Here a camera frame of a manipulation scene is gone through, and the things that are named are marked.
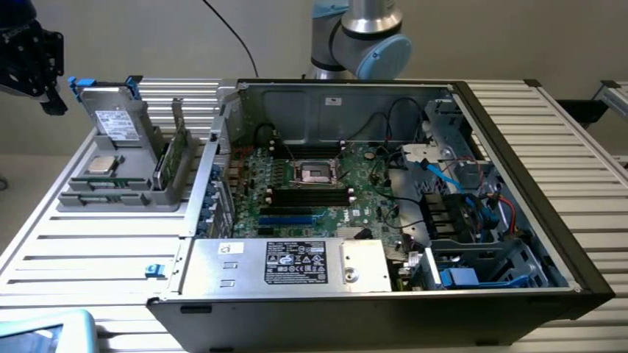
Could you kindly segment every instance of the sticker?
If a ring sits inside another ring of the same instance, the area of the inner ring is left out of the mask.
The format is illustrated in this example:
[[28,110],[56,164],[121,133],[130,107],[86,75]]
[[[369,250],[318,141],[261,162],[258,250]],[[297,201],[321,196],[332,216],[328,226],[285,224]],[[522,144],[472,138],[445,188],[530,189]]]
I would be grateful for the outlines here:
[[242,254],[244,253],[244,243],[220,243],[217,244],[217,254]]
[[341,98],[325,98],[325,105],[340,106],[342,105],[342,99]]
[[100,124],[113,141],[137,141],[136,127],[125,110],[96,110]]
[[269,285],[317,285],[326,280],[324,241],[265,243],[264,281]]

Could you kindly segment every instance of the white metal rack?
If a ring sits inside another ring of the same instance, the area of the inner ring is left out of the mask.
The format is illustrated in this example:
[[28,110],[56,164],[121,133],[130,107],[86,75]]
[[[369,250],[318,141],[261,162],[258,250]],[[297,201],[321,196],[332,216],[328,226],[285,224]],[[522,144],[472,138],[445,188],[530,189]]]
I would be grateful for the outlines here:
[[[577,321],[548,323],[510,347],[420,352],[625,352],[626,172],[542,88],[522,81],[468,83],[617,298]],[[185,124],[206,136],[220,85],[218,80],[144,79],[140,91],[153,123],[170,132],[169,100],[182,96]],[[58,213],[56,195],[84,163],[89,141],[90,136],[0,256],[0,321],[82,307],[97,321],[104,352],[181,352],[144,307],[169,279],[145,279],[142,271],[150,263],[176,261],[189,193],[173,213]]]

